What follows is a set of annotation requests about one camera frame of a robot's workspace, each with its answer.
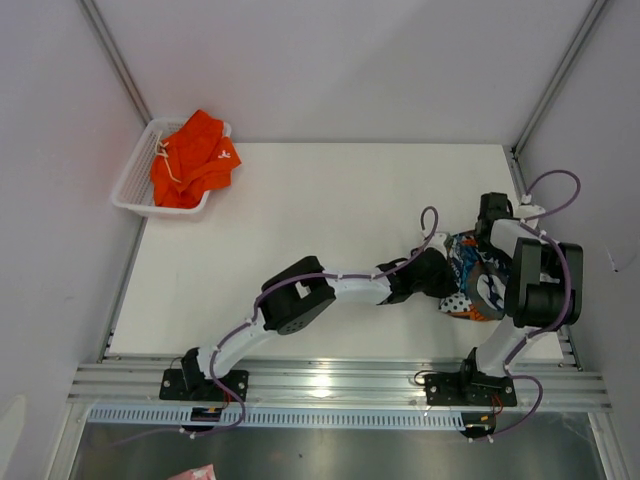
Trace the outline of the patterned blue orange shorts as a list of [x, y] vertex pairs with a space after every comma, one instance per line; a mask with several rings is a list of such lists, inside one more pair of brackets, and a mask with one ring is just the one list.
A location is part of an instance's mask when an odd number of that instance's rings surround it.
[[472, 232], [454, 235], [447, 250], [457, 290], [439, 300], [438, 310], [476, 322], [502, 320], [511, 259], [493, 247], [482, 247]]

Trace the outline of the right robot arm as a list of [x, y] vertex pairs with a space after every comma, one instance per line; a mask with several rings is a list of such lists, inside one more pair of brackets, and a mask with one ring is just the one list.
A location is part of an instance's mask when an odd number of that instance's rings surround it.
[[479, 246], [502, 255], [509, 266], [504, 317], [460, 368], [458, 395], [479, 403], [504, 389], [512, 364], [535, 342], [573, 324], [582, 308], [583, 249], [554, 240], [538, 228], [550, 213], [525, 195], [514, 207], [508, 196], [481, 196], [475, 225]]

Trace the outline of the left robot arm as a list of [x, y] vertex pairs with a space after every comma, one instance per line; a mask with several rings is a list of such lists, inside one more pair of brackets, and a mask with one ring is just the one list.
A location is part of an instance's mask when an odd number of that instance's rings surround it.
[[215, 343], [185, 353], [182, 388], [190, 399], [209, 398], [251, 350], [303, 330], [335, 303], [395, 305], [414, 294], [441, 299], [456, 291], [446, 254], [432, 247], [367, 272], [329, 270], [317, 257], [304, 257], [263, 284], [249, 318]]

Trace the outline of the pink cloth piece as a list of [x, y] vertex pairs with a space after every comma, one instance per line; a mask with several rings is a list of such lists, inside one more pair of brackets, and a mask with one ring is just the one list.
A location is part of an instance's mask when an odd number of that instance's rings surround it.
[[168, 480], [215, 480], [215, 472], [212, 464], [189, 469], [173, 475]]

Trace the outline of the white plastic basket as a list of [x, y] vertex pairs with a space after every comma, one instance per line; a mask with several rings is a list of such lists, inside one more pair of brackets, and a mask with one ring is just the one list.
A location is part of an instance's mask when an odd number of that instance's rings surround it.
[[[157, 207], [150, 179], [157, 143], [177, 132], [189, 118], [164, 117], [154, 119], [147, 125], [112, 192], [111, 201], [114, 206], [143, 217], [195, 219], [203, 212], [211, 191], [207, 192], [199, 206], [193, 209]], [[231, 126], [226, 122], [225, 132], [231, 138]]]

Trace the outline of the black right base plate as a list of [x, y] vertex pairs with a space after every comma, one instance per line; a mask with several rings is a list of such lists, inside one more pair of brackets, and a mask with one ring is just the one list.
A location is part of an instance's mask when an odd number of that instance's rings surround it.
[[421, 387], [430, 406], [515, 407], [513, 381], [507, 376], [490, 376], [464, 360], [457, 371], [420, 370], [413, 382]]

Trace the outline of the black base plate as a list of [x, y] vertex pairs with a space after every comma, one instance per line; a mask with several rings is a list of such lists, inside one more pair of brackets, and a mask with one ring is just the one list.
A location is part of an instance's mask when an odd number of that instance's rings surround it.
[[[249, 372], [232, 370], [220, 382], [233, 391], [242, 400], [246, 399], [249, 385]], [[205, 401], [235, 402], [212, 380], [203, 380], [196, 386], [188, 386], [181, 369], [167, 369], [163, 373], [159, 390], [159, 399], [164, 401]]]
[[490, 376], [464, 360], [457, 371], [420, 370], [413, 382], [421, 387], [430, 406], [515, 407], [513, 381], [507, 376]]

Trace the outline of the right aluminium frame post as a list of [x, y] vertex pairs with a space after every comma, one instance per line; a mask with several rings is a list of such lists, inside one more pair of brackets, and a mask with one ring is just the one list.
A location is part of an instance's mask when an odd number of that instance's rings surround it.
[[516, 162], [519, 161], [529, 141], [561, 93], [581, 55], [586, 51], [591, 38], [612, 5], [613, 1], [610, 0], [595, 0], [589, 3], [586, 13], [571, 35], [558, 64], [510, 148], [511, 156]]

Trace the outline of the aluminium frame post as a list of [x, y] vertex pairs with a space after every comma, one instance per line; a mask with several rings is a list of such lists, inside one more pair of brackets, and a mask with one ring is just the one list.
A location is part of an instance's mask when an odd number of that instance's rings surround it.
[[516, 162], [519, 161], [529, 141], [561, 93], [581, 55], [586, 51], [591, 38], [612, 5], [613, 1], [610, 0], [595, 0], [589, 3], [586, 13], [571, 35], [558, 64], [510, 148], [511, 156]]
[[85, 22], [102, 50], [135, 116], [140, 124], [146, 127], [154, 117], [110, 26], [104, 18], [98, 2], [94, 0], [77, 0], [76, 5], [79, 7]]

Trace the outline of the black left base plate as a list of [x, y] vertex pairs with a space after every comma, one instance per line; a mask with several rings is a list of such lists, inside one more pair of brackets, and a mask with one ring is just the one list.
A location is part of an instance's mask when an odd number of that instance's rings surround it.
[[[233, 391], [242, 400], [246, 399], [249, 385], [249, 372], [232, 370], [220, 382]], [[196, 386], [188, 386], [181, 369], [167, 369], [163, 373], [159, 390], [159, 399], [164, 401], [205, 401], [235, 402], [212, 380], [203, 380]]]

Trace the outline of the left aluminium frame post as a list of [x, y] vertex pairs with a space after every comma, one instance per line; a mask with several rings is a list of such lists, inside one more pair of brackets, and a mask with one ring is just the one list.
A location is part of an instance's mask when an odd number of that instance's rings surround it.
[[146, 127], [154, 117], [110, 26], [104, 18], [98, 2], [94, 0], [77, 0], [76, 5], [79, 7], [85, 22], [102, 50], [135, 116], [140, 124]]

